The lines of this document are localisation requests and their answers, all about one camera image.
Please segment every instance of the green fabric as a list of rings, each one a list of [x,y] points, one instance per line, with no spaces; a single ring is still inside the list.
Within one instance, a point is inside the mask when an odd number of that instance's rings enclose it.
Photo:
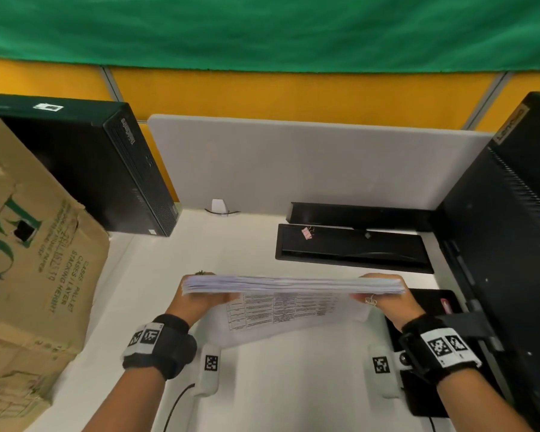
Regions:
[[[540,70],[540,0],[0,0],[0,57],[201,70]]]

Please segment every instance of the black cable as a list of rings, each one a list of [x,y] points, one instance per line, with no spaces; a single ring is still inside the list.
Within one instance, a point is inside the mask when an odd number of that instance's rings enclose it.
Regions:
[[[242,211],[232,211],[232,212],[212,212],[210,209],[206,209],[204,208],[204,210],[206,212],[210,212],[211,214],[214,214],[214,215],[231,215],[231,214],[239,214],[240,212]]]
[[[170,414],[168,414],[168,418],[166,419],[166,424],[164,425],[164,432],[166,432],[166,428],[168,428],[168,423],[170,423],[170,417],[172,417],[172,413],[174,412],[174,408],[176,405],[178,405],[178,402],[180,398],[184,395],[185,392],[187,392],[190,388],[194,388],[196,384],[190,384],[186,388],[184,388],[184,391],[180,393],[180,396],[178,396],[178,399],[174,402],[174,405],[172,406],[172,409],[170,410]]]

